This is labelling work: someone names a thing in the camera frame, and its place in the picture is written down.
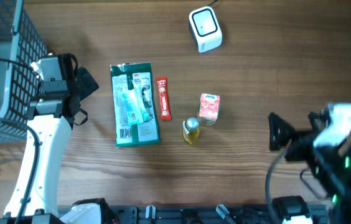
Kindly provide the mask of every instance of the wooden tabletop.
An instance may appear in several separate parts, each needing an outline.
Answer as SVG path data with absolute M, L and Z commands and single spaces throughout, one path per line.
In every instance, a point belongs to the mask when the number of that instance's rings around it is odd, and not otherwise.
M 45 43 L 75 54 L 100 85 L 82 102 L 89 121 L 74 128 L 67 144 L 59 205 L 95 197 L 110 205 L 263 203 L 264 177 L 276 157 L 268 149 L 268 114 L 308 128 L 310 111 L 351 102 L 351 1 L 223 0 L 214 6 L 223 44 L 200 54 L 188 15 L 205 4 L 25 6 Z M 158 120 L 160 144 L 117 148 L 110 65 L 147 61 L 154 78 L 168 78 L 173 120 Z M 221 96 L 221 115 L 192 147 L 182 139 L 182 121 L 196 115 L 201 93 Z M 154 100 L 158 112 L 156 87 Z M 23 152 L 24 142 L 0 144 L 0 217 Z M 305 166 L 280 164 L 273 196 L 314 201 L 298 177 Z

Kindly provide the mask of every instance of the silver bottle cap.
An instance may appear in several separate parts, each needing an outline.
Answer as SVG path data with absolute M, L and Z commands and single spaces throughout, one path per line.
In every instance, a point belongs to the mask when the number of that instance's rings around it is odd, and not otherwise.
M 189 119 L 187 120 L 187 128 L 188 128 L 189 130 L 195 130 L 195 129 L 198 128 L 198 126 L 199 126 L 199 121 L 198 121 L 198 119 L 196 119 L 196 118 L 189 118 Z

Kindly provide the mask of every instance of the bottle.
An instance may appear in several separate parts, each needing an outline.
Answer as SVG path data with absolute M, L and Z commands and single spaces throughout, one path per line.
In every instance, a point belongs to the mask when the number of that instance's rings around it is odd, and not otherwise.
M 182 123 L 182 137 L 188 144 L 195 144 L 198 141 L 200 133 L 199 121 L 196 118 L 189 118 Z

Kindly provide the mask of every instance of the blue basket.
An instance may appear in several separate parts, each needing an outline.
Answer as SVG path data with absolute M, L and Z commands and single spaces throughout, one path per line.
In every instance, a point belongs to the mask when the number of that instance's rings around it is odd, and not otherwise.
M 47 55 L 47 47 L 23 10 L 23 0 L 0 0 L 0 58 L 26 65 Z M 26 124 L 25 108 L 37 93 L 38 79 L 29 70 L 0 62 L 0 118 Z M 0 142 L 24 141 L 27 131 L 0 122 Z

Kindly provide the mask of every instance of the white cube device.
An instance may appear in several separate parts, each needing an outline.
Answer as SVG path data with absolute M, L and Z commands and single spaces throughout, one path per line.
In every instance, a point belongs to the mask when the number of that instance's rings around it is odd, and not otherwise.
M 220 25 L 214 10 L 209 6 L 201 7 L 189 14 L 189 30 L 200 53 L 220 46 L 223 41 Z

